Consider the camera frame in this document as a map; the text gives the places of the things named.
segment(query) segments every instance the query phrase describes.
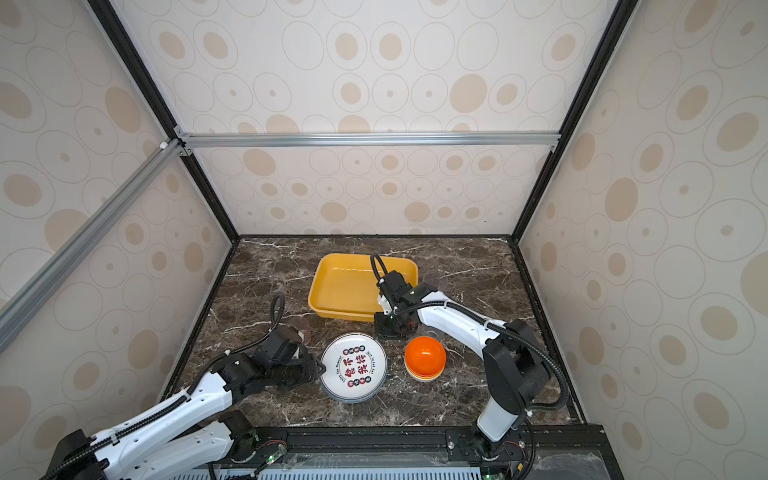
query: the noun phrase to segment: yellow plastic bin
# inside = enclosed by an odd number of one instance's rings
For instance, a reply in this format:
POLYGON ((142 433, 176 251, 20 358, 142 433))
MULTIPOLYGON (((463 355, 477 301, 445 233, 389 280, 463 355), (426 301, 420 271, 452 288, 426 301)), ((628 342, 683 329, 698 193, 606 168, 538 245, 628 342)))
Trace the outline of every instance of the yellow plastic bin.
MULTIPOLYGON (((382 257, 382 260, 388 271, 397 270, 413 286, 419 283, 419 268, 413 260, 398 257, 382 257)), ((382 312, 378 297, 379 288, 369 255, 330 253, 317 266, 307 301, 323 318, 372 322, 373 314, 382 312)))

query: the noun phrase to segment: wall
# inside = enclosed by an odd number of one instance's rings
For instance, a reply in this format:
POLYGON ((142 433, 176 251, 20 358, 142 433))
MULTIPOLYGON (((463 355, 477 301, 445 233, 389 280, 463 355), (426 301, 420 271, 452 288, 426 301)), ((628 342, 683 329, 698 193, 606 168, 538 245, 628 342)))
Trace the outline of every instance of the wall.
POLYGON ((624 476, 768 471, 768 3, 644 2, 522 241, 624 476))
POLYGON ((196 133, 559 130, 614 0, 120 0, 196 133))
POLYGON ((230 245, 184 171, 172 160, 0 355, 3 480, 160 395, 230 245))
POLYGON ((198 150, 241 234, 498 234, 549 146, 198 150))
POLYGON ((0 307, 165 136, 83 8, 0 8, 0 307))

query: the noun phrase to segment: yellow bowl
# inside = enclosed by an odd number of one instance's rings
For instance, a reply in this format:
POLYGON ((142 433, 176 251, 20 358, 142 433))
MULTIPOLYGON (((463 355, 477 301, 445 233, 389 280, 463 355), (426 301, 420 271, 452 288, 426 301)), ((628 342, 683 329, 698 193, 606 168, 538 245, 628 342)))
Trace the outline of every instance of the yellow bowl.
MULTIPOLYGON (((382 257, 382 260, 387 270, 397 270, 406 282, 413 286, 419 283, 419 268, 412 260, 398 257, 382 257)), ((307 302, 323 318, 372 322, 373 314, 382 311, 378 297, 370 256, 330 253, 317 266, 307 302)))

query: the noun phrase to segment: brown marble surface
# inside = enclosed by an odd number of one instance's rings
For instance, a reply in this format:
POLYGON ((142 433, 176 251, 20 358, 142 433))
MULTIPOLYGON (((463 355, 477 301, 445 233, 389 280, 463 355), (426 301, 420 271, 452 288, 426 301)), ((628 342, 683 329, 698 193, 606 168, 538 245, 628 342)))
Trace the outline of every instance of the brown marble surface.
MULTIPOLYGON (((302 332, 310 352, 318 356, 343 333, 372 335, 372 323, 320 318, 307 304, 317 264, 333 252, 409 258, 419 267, 419 281, 430 282, 455 301, 487 316, 523 319, 536 329, 538 336, 536 320, 505 239, 244 239, 180 383, 189 383, 194 373, 219 352, 263 335, 269 324, 269 304, 277 291, 286 295, 283 322, 302 332)), ((262 392, 243 400, 236 408, 258 426, 470 425, 489 397, 482 361, 458 341, 439 335, 448 360, 443 374, 433 382, 417 382, 406 372, 403 353, 407 342, 385 341, 382 344, 389 359, 387 380, 370 400, 354 405, 337 402, 325 394, 319 382, 313 382, 288 392, 262 392)), ((552 379, 537 401, 552 402, 558 394, 557 382, 552 379)), ((536 412, 534 422, 570 423, 566 409, 536 412)))

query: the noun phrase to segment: rectangular container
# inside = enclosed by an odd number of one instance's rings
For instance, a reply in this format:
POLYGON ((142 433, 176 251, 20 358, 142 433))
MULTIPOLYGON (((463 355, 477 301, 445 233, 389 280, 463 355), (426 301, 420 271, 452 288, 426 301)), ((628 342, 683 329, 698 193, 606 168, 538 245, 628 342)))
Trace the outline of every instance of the rectangular container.
MULTIPOLYGON (((398 257, 382 257, 382 260, 388 271, 397 270, 413 286, 419 283, 419 268, 413 260, 398 257)), ((383 311, 378 297, 370 256, 330 253, 317 266, 307 301, 323 318, 372 322, 373 314, 383 311)))

